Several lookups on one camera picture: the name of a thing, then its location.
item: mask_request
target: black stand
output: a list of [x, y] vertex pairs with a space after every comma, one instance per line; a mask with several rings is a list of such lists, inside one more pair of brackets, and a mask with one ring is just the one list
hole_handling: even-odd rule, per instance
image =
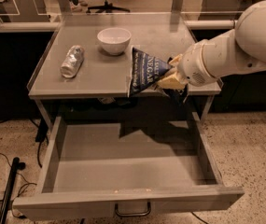
[[106, 0], [105, 0], [105, 4], [103, 6], [88, 7], [88, 10], [86, 11], [86, 13], [91, 13], [90, 12], [91, 9], [98, 10], [98, 11], [96, 11], [96, 13], [103, 13], [104, 11], [106, 13], [112, 13], [113, 10], [130, 12], [130, 10], [126, 9], [126, 8], [114, 7], [112, 4], [109, 4]]
[[10, 173], [9, 173], [9, 179], [6, 185], [6, 190], [4, 193], [4, 198], [3, 198], [1, 209], [0, 209], [0, 224], [5, 224], [6, 222], [7, 211], [10, 205], [11, 194], [13, 191], [15, 177], [17, 175], [18, 169], [22, 170], [24, 168], [25, 168], [24, 162], [20, 162], [19, 158], [13, 159]]

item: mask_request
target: floor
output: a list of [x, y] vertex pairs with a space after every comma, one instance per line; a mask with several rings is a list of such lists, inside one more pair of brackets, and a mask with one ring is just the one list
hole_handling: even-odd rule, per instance
[[[86, 0], [90, 5], [98, 5], [103, 0]], [[131, 11], [163, 12], [169, 11], [171, 0], [111, 0], [115, 6], [128, 7]], [[187, 0], [189, 9], [200, 9], [202, 0]], [[46, 0], [48, 12], [58, 12], [54, 0]], [[203, 126], [217, 162], [224, 184], [229, 187], [241, 186], [245, 195], [231, 208], [225, 211], [198, 212], [205, 222], [210, 224], [264, 224], [266, 223], [266, 112], [246, 113], [211, 113]], [[37, 163], [38, 143], [35, 141], [37, 128], [28, 119], [10, 120], [0, 124], [0, 153], [7, 155], [11, 163], [14, 157], [19, 157], [26, 163], [26, 168], [19, 171], [27, 181], [37, 182], [40, 168]], [[43, 161], [47, 145], [40, 150], [40, 160]], [[0, 192], [6, 187], [9, 165], [4, 156], [0, 155]], [[18, 195], [18, 190], [25, 184], [18, 175], [12, 194], [12, 199]], [[30, 185], [21, 196], [34, 194], [35, 186]], [[75, 224], [80, 219], [64, 221], [38, 221], [38, 224]], [[29, 219], [19, 219], [7, 214], [7, 223], [33, 223]], [[90, 218], [88, 224], [199, 224], [203, 223], [191, 213], [149, 215], [142, 218]]]

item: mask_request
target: cabinet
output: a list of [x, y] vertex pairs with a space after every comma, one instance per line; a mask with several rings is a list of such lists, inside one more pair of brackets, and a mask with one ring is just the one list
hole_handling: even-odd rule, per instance
[[[227, 209], [244, 191], [224, 186], [191, 98], [206, 98], [204, 114], [220, 87], [189, 86], [183, 105], [151, 90], [127, 99], [131, 48], [109, 56], [96, 42], [109, 26], [129, 29], [132, 46], [163, 60], [193, 43], [177, 14], [67, 18], [29, 84], [51, 136], [35, 196], [14, 208], [31, 220]], [[74, 44], [86, 58], [69, 80], [59, 67]], [[102, 97], [119, 102], [98, 105]]]

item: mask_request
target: water bottle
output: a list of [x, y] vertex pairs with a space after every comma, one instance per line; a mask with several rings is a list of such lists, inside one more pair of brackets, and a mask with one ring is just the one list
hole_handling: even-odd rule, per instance
[[61, 74], [66, 78], [75, 77], [79, 67], [84, 62], [84, 48], [75, 45], [68, 50], [66, 58], [61, 65]]

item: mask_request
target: drawer handle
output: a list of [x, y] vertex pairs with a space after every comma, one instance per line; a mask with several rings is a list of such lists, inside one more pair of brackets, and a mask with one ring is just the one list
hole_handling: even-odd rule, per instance
[[147, 210], [144, 213], [130, 213], [130, 214], [122, 214], [118, 210], [118, 205], [115, 204], [115, 213], [118, 217], [144, 217], [149, 215], [151, 212], [151, 204], [150, 202], [147, 203]]

